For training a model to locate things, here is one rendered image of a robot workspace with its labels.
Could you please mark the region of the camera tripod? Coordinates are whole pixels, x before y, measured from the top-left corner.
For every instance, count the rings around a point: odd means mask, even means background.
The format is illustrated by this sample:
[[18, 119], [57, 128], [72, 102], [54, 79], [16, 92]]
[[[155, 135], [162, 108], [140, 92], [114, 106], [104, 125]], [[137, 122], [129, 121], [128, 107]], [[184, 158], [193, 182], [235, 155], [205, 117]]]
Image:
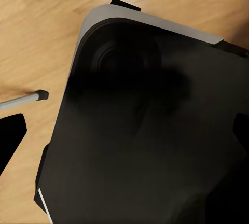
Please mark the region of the camera tripod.
[[48, 91], [41, 89], [41, 90], [36, 90], [33, 94], [16, 97], [13, 100], [8, 100], [5, 102], [0, 102], [0, 111], [14, 108], [15, 106], [20, 106], [25, 103], [32, 102], [33, 100], [35, 101], [47, 100], [48, 94], [49, 94]]

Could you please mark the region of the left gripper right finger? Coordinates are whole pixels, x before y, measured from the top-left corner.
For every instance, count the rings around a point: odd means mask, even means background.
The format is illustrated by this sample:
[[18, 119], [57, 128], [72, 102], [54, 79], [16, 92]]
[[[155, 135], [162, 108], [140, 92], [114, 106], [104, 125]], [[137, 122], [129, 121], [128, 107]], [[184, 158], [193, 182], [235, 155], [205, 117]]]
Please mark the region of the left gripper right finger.
[[237, 113], [232, 131], [249, 155], [249, 115]]

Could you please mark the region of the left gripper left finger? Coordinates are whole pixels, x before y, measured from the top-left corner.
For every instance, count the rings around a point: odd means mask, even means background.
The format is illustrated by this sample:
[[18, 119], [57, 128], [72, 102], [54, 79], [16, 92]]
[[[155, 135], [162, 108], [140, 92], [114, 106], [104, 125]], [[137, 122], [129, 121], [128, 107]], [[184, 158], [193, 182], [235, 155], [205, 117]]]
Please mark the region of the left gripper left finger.
[[27, 133], [22, 113], [0, 118], [0, 174]]

